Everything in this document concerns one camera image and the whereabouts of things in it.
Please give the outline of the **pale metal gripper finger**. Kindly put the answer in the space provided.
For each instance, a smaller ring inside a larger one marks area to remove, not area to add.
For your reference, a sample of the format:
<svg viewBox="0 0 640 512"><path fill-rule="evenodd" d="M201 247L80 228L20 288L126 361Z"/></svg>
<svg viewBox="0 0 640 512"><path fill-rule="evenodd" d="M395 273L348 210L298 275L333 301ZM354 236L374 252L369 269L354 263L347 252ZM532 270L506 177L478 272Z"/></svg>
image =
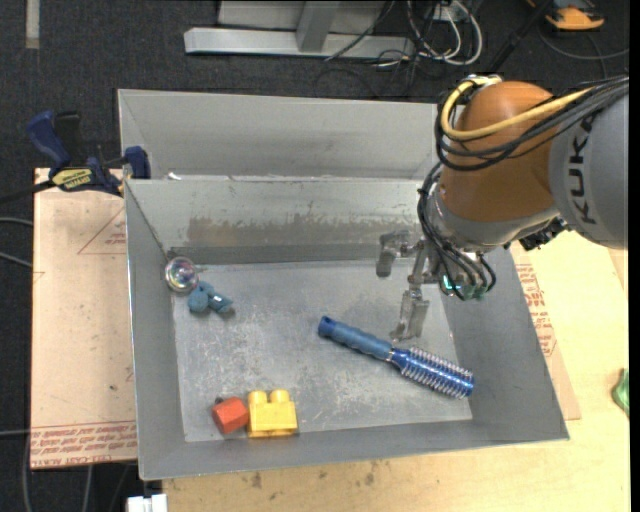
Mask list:
<svg viewBox="0 0 640 512"><path fill-rule="evenodd" d="M390 333L394 340L409 340L416 336L414 313L415 294L411 290L406 290L402 296L398 322Z"/></svg>
<svg viewBox="0 0 640 512"><path fill-rule="evenodd" d="M408 337L419 338L422 335L424 321L430 307L430 301L412 298L408 317Z"/></svg>

